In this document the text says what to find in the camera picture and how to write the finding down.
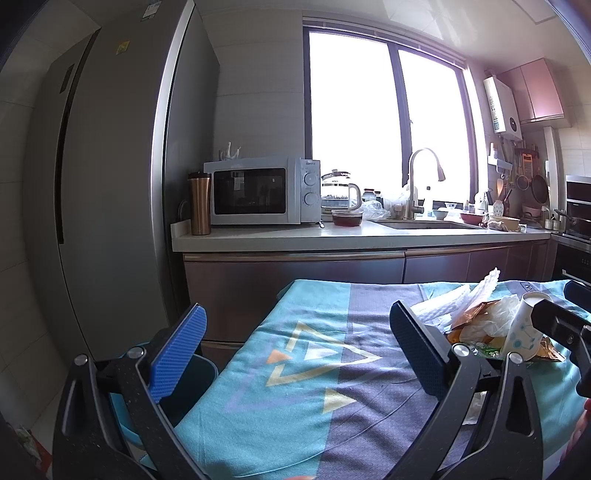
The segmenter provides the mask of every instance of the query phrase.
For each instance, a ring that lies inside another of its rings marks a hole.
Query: copper tumbler
[[[195,172],[189,174],[191,185],[191,234],[209,235],[212,233],[212,174]]]

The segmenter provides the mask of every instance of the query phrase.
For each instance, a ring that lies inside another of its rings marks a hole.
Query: sink
[[[380,222],[390,228],[396,228],[400,230],[416,230],[416,229],[434,229],[434,228],[445,228],[445,229],[473,229],[482,228],[476,225],[466,225],[465,223],[456,223],[447,220],[384,220]]]

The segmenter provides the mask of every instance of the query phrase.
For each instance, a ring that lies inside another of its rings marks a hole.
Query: white microwave
[[[279,225],[320,221],[320,161],[240,158],[208,162],[212,225]]]

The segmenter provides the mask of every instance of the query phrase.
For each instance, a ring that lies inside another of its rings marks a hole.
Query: glass kettle
[[[361,190],[355,183],[351,183],[351,174],[347,171],[334,169],[322,175],[320,197],[323,213],[332,210],[357,210],[361,207]]]

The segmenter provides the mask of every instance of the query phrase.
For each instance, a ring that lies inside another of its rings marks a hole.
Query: kettle handle
[[[348,187],[349,190],[355,189],[355,192],[357,193],[357,202],[352,207],[347,208],[347,210],[358,210],[359,208],[361,208],[361,190],[359,190],[359,187],[355,183],[349,183]]]

